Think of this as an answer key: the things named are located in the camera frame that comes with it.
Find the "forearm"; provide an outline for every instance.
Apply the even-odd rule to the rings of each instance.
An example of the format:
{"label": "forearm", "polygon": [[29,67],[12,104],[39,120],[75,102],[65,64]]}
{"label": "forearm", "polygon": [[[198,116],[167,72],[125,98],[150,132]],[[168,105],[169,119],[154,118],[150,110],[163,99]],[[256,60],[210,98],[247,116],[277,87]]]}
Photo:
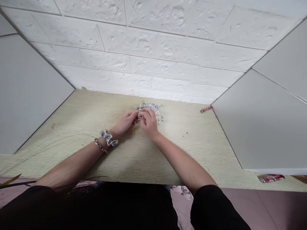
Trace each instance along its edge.
{"label": "forearm", "polygon": [[[105,150],[108,149],[106,140],[103,137],[98,138],[98,142]],[[53,167],[34,185],[63,188],[63,190],[69,191],[84,178],[102,154],[103,151],[95,142],[91,142]]]}
{"label": "forearm", "polygon": [[155,136],[152,141],[163,153],[181,181],[193,194],[202,186],[217,186],[216,182],[203,167],[162,134]]}

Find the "person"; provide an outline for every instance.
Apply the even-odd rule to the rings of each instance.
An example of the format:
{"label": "person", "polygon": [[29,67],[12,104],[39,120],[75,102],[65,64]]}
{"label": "person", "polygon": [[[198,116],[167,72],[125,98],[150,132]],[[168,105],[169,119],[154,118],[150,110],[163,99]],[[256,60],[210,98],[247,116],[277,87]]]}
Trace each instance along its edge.
{"label": "person", "polygon": [[[139,116],[143,133],[194,196],[193,227],[250,229],[206,170],[159,133],[155,113],[143,108]],[[107,134],[117,140],[137,123],[138,111],[126,112]],[[97,142],[109,148],[103,136]],[[2,229],[179,229],[170,192],[162,185],[104,182],[74,188],[104,154],[101,148],[92,142],[75,152],[0,209]]]}

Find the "hand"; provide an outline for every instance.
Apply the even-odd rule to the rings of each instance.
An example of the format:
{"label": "hand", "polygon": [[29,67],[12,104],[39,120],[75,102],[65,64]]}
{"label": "hand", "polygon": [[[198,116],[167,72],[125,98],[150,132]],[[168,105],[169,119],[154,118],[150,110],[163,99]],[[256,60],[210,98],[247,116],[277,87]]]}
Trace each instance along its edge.
{"label": "hand", "polygon": [[138,111],[125,112],[117,124],[108,132],[112,134],[113,140],[123,135],[128,129],[138,123]]}
{"label": "hand", "polygon": [[140,122],[143,133],[153,140],[159,134],[156,114],[149,108],[142,108],[139,117],[142,117]]}

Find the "person's left hand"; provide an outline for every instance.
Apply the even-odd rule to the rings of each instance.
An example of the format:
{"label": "person's left hand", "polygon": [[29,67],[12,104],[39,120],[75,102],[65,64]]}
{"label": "person's left hand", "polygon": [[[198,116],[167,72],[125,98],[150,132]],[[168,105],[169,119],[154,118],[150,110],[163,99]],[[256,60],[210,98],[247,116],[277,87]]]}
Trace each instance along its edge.
{"label": "person's left hand", "polygon": [[133,128],[138,123],[138,111],[125,112],[117,124],[108,132],[113,139],[123,135],[128,129]]}

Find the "silver chain bracelet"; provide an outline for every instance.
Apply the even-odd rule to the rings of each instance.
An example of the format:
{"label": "silver chain bracelet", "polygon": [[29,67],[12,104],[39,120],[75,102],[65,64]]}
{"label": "silver chain bracelet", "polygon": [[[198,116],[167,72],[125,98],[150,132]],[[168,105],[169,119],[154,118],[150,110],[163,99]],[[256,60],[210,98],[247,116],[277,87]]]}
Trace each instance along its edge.
{"label": "silver chain bracelet", "polygon": [[98,142],[98,140],[97,140],[97,138],[95,138],[95,144],[102,150],[102,151],[104,151],[105,153],[108,153],[102,146],[101,146],[101,144]]}

